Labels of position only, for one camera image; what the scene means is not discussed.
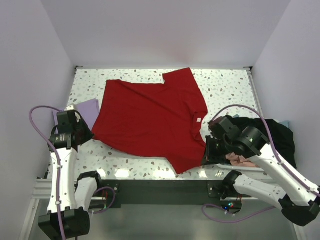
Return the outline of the red t shirt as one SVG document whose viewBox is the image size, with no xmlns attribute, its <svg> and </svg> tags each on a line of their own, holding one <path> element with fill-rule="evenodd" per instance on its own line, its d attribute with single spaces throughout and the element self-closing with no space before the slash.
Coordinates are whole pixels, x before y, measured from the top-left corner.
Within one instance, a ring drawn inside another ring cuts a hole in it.
<svg viewBox="0 0 320 240">
<path fill-rule="evenodd" d="M 189 68 L 163 74 L 163 83 L 108 80 L 94 138 L 118 151 L 165 158 L 177 174 L 202 164 L 205 99 Z"/>
</svg>

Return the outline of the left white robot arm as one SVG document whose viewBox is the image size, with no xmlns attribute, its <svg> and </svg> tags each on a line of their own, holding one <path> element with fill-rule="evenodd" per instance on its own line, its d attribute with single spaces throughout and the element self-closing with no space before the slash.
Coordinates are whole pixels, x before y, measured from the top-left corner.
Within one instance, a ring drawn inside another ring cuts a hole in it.
<svg viewBox="0 0 320 240">
<path fill-rule="evenodd" d="M 77 110 L 56 114 L 48 145 L 52 163 L 50 201 L 38 226 L 51 240 L 66 240 L 87 235 L 90 231 L 89 207 L 93 196 L 104 190 L 101 176 L 89 171 L 75 177 L 79 146 L 94 134 Z"/>
</svg>

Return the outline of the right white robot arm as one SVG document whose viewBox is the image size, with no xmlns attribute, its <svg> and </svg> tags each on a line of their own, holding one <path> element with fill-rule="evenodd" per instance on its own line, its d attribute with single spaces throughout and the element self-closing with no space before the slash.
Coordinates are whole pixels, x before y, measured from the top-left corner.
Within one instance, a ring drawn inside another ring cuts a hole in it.
<svg viewBox="0 0 320 240">
<path fill-rule="evenodd" d="M 229 118 L 209 123 L 204 158 L 211 161 L 235 153 L 258 165 L 276 185 L 232 170 L 221 184 L 221 197 L 247 195 L 279 209 L 293 224 L 304 227 L 320 214 L 320 188 L 293 168 L 275 149 L 271 136 L 248 126 L 241 130 Z"/>
</svg>

